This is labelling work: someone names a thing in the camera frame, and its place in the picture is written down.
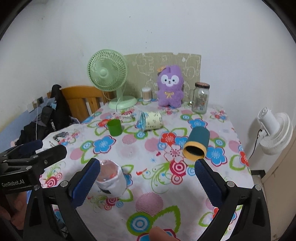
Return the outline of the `person's right hand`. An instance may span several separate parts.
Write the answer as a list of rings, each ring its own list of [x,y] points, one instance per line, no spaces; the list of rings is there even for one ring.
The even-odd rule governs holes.
[[[177,238],[168,235],[163,229],[159,227],[153,227],[149,231],[149,240],[150,241],[178,241]]]

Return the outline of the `person's left hand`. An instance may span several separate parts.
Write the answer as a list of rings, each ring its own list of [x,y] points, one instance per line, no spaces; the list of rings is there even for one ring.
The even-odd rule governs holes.
[[[23,227],[27,210],[27,192],[8,194],[6,195],[6,200],[10,211],[1,206],[1,218],[10,224],[13,230],[13,237],[23,239]]]

